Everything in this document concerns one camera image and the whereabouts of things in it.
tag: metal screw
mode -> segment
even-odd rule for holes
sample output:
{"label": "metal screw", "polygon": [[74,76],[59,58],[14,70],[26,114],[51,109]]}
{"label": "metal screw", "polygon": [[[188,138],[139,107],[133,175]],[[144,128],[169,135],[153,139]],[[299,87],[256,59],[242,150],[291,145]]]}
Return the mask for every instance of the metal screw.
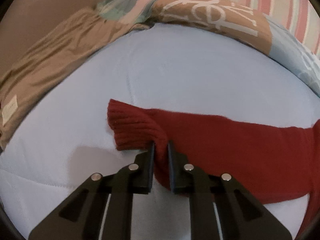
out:
{"label": "metal screw", "polygon": [[190,163],[184,165],[183,167],[186,171],[192,171],[194,169],[194,166]]}
{"label": "metal screw", "polygon": [[94,173],[91,175],[91,179],[96,181],[102,178],[102,175],[100,173]]}
{"label": "metal screw", "polygon": [[226,180],[226,181],[229,181],[229,180],[232,179],[231,175],[228,174],[228,173],[223,173],[223,174],[221,175],[221,178],[222,178],[223,180]]}
{"label": "metal screw", "polygon": [[130,171],[136,171],[137,169],[139,169],[139,165],[132,163],[129,165],[129,170]]}

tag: red fabric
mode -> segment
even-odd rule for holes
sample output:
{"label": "red fabric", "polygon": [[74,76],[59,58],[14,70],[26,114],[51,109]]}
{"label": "red fabric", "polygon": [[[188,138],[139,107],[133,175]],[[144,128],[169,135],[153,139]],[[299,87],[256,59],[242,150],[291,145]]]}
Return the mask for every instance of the red fabric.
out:
{"label": "red fabric", "polygon": [[169,185],[167,143],[208,174],[232,174],[263,204],[310,193],[304,229],[319,209],[320,121],[313,128],[278,128],[223,116],[142,109],[110,100],[108,123],[118,150],[156,144],[156,179]]}

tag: stitching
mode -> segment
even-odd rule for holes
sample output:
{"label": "stitching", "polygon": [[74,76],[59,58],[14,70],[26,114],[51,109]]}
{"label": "stitching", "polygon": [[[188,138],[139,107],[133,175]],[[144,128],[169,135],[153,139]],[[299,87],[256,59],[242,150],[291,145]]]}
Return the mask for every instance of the stitching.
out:
{"label": "stitching", "polygon": [[1,171],[5,171],[5,172],[7,172],[7,173],[9,173],[9,174],[12,174],[12,175],[14,175],[14,176],[17,176],[17,177],[19,177],[19,178],[21,178],[21,179],[25,179],[25,180],[28,180],[28,181],[32,181],[32,182],[35,182],[35,183],[41,184],[41,185],[46,185],[46,186],[51,186],[51,187],[64,187],[64,188],[68,188],[68,189],[76,189],[76,188],[77,188],[77,186],[52,185],[52,184],[47,184],[47,183],[41,183],[41,182],[38,182],[38,181],[35,181],[35,180],[32,180],[32,179],[27,179],[27,178],[25,178],[25,177],[19,176],[19,175],[17,175],[17,174],[14,174],[14,173],[12,173],[12,172],[9,172],[9,171],[3,170],[3,169],[0,169],[0,170],[1,170]]}

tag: white mattress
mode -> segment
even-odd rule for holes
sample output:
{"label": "white mattress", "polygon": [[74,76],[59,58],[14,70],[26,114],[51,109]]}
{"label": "white mattress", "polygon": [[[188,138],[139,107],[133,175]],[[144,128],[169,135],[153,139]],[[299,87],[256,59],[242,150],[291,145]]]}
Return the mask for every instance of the white mattress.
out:
{"label": "white mattress", "polygon": [[[320,118],[320,100],[304,83],[237,41],[178,25],[130,33],[53,89],[0,156],[0,197],[23,236],[92,173],[134,160],[137,152],[115,150],[110,98],[278,127]],[[307,204],[308,195],[266,207],[295,236]],[[190,239],[188,199],[154,181],[151,194],[134,197],[132,239]]]}

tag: white tag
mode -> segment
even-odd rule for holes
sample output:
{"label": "white tag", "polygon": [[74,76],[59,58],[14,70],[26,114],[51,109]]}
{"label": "white tag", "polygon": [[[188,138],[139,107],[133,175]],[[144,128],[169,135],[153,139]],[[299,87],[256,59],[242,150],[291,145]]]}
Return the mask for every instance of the white tag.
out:
{"label": "white tag", "polygon": [[6,122],[9,121],[10,117],[14,114],[14,112],[18,109],[17,103],[17,95],[7,103],[2,109],[2,125],[4,126]]}

